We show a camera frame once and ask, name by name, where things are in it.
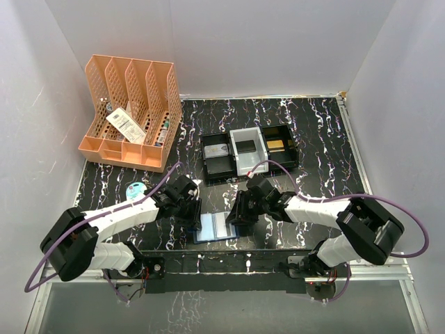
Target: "gray floor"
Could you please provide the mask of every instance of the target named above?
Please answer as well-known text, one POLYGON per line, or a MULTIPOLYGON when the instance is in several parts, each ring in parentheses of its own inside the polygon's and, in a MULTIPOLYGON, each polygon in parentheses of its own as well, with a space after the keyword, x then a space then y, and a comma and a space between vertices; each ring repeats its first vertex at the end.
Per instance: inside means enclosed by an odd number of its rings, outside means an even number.
POLYGON ((53 284, 40 333, 414 333, 398 281, 352 281, 326 306, 284 292, 144 295, 129 308, 110 287, 53 284))

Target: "orange organizer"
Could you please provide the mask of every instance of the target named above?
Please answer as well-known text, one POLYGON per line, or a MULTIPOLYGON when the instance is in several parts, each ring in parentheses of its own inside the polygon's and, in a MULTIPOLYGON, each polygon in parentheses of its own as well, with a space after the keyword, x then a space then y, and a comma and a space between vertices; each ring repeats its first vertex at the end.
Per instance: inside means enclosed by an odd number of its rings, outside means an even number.
POLYGON ((85 72, 95 105, 95 119, 79 146, 85 158, 163 172, 182 114, 173 64, 94 55, 85 72), (146 133, 142 144, 128 142, 106 120, 110 103, 113 110, 131 107, 146 133))

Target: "white wall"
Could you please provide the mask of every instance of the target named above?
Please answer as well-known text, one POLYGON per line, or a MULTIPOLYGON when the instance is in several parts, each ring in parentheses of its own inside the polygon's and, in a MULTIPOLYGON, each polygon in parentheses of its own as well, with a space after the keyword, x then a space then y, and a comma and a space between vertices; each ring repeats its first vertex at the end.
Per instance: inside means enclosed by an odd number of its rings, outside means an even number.
MULTIPOLYGON (((430 231, 410 260, 432 333, 445 326, 445 3, 397 1, 348 93, 359 150, 376 194, 404 204, 430 231)), ((402 249, 422 238, 405 223, 402 249)))
POLYGON ((174 61, 181 94, 348 90, 394 0, 46 0, 80 64, 174 61))
POLYGON ((23 333, 39 244, 72 205, 92 120, 83 70, 43 0, 0 2, 0 331, 23 333))

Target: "black marble tabletop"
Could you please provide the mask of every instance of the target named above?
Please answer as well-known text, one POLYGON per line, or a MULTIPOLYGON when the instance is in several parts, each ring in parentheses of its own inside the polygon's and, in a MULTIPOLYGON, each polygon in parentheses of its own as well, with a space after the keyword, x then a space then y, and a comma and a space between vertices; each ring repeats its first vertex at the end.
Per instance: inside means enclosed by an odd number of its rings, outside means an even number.
MULTIPOLYGON (((182 104, 183 119, 172 145, 166 170, 182 161, 195 180, 203 180, 200 135, 244 129, 257 125, 289 123, 298 144, 300 166, 291 171, 303 194, 332 197, 363 191, 345 126, 335 98, 293 98, 266 100, 188 100, 182 104)), ((77 205, 83 210, 99 209, 126 200, 125 191, 133 182, 154 186, 163 174, 87 163, 81 180, 77 205)), ((269 173, 270 182, 280 191, 292 190, 286 175, 269 173)), ((202 183, 202 213, 230 211, 245 178, 218 184, 202 183)), ((260 221, 235 240, 194 244, 186 229, 164 219, 126 230, 112 242, 132 241, 141 251, 165 250, 253 250, 312 249, 322 239, 338 235, 310 222, 283 223, 262 216, 260 221)))

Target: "teal round sticker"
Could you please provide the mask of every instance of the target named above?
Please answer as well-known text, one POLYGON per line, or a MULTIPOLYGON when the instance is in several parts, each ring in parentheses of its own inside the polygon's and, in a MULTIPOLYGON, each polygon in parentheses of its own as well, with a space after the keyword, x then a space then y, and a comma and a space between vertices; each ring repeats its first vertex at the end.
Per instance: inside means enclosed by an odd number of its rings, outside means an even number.
POLYGON ((127 191, 125 191, 125 196, 127 200, 139 200, 145 196, 144 191, 146 190, 147 186, 145 186, 145 184, 142 182, 134 182, 128 186, 127 191))

